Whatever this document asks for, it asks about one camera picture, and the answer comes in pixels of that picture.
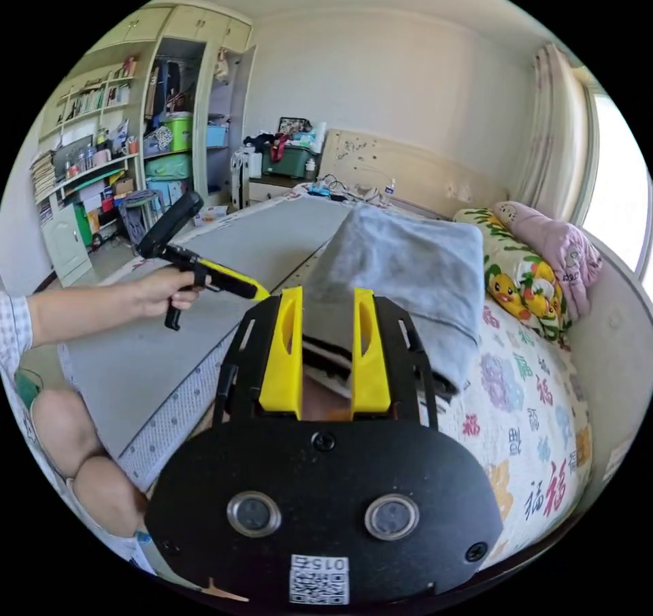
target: cartoon pillowcase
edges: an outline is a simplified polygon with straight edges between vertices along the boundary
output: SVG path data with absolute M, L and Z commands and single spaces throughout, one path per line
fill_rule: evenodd
M 460 210 L 454 221 L 471 223 L 483 234 L 487 292 L 523 325 L 555 341 L 570 325 L 562 287 L 553 269 L 517 240 L 486 208 Z

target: pink blanket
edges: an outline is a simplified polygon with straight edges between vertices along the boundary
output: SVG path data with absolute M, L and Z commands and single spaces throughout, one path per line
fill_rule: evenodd
M 571 320 L 588 314 L 587 289 L 597 281 L 603 261 L 582 230 L 516 201 L 497 203 L 493 212 L 517 239 L 549 263 L 563 288 Z

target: floor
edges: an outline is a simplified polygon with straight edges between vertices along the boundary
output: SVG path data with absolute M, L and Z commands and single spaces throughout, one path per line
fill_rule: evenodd
M 133 253 L 130 246 L 122 240 L 116 239 L 107 242 L 97 251 L 90 253 L 88 257 L 93 269 L 75 282 L 76 286 L 96 285 L 133 259 Z M 60 282 L 55 280 L 46 291 L 60 287 Z M 27 371 L 30 380 L 38 382 L 43 387 L 49 389 L 68 387 L 61 372 L 56 346 L 41 346 L 27 351 L 22 356 L 20 367 Z

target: gray mattress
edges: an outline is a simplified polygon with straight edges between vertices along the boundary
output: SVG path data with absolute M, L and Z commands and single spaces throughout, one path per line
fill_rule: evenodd
M 323 199 L 282 202 L 197 236 L 190 247 L 272 291 L 333 236 L 347 213 Z M 149 271 L 136 269 L 121 282 Z M 152 319 L 68 344 L 76 385 L 114 459 L 251 305 L 225 292 L 202 292 L 182 315 L 179 332 Z

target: white wall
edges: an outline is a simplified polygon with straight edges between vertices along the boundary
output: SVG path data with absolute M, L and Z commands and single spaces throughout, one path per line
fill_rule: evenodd
M 50 275 L 29 166 L 38 147 L 41 113 L 16 157 L 0 204 L 0 276 L 9 294 L 30 294 Z
M 385 10 L 254 22 L 246 134 L 281 116 L 419 146 L 512 185 L 530 133 L 534 75 L 472 31 Z

